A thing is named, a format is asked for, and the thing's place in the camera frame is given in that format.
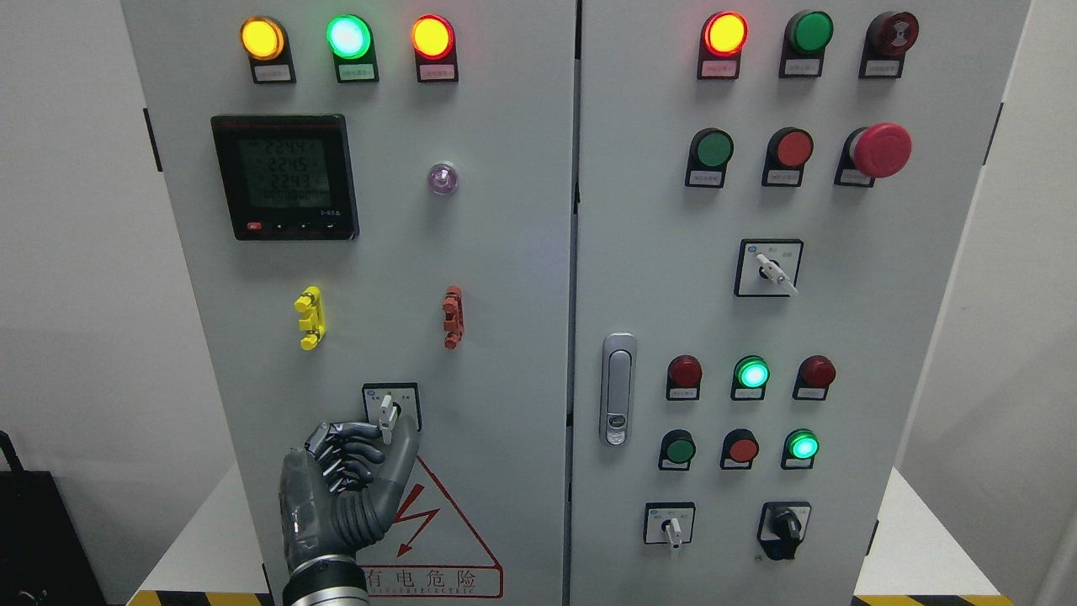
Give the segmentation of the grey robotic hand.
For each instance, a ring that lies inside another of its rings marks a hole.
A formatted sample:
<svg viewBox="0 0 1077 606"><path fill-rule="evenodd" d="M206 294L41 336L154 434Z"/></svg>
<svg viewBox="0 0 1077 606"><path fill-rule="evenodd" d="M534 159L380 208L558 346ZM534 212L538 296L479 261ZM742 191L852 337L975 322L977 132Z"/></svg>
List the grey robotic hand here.
<svg viewBox="0 0 1077 606"><path fill-rule="evenodd" d="M282 463L279 502L291 574L319 556L354 556L384 538L420 443L412 415L389 443L372 423L322 422Z"/></svg>

